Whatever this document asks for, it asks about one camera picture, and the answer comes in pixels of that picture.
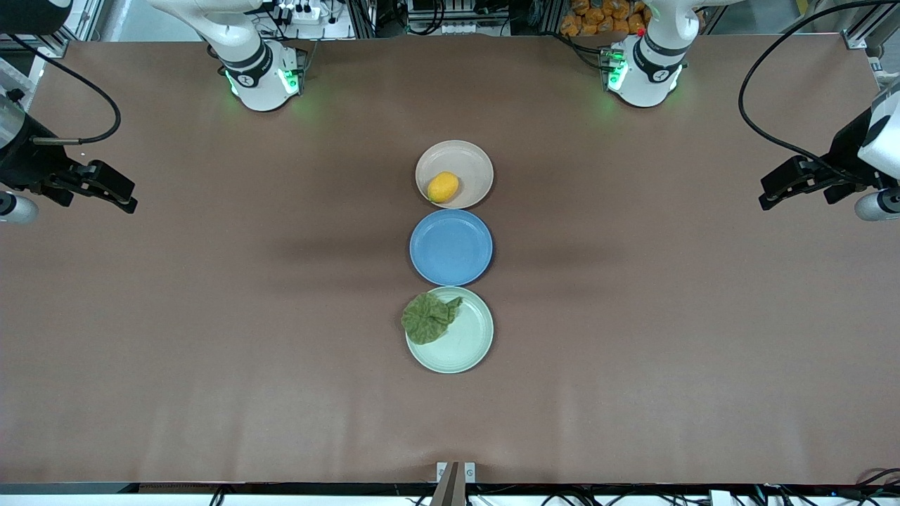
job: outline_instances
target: lemon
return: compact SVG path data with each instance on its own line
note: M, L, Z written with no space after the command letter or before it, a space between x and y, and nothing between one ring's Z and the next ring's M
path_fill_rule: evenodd
M459 189L459 177L452 172L444 171L428 183L428 200L433 203L442 203L450 200L456 190Z

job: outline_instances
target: table surface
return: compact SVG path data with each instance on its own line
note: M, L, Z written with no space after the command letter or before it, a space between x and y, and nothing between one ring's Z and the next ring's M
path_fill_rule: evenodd
M70 47L119 102L69 150L137 184L138 212L39 200L0 229L0 476L15 481L851 483L900 457L895 223L820 195L763 212L790 153L738 116L771 37L699 38L660 107L627 107L551 39L319 45L306 93L253 113L201 44ZM748 96L824 151L876 92L837 36L787 42ZM60 136L112 115L54 69ZM496 251L469 287L488 356L420 366L405 304L435 208L419 155L491 156L473 211Z

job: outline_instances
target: green leaf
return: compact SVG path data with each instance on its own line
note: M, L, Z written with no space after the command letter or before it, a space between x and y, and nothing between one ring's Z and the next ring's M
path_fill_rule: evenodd
M462 303L462 297L442 303L433 294L419 294L403 310L400 324L414 344L434 342L444 335L447 327L456 319L456 310Z

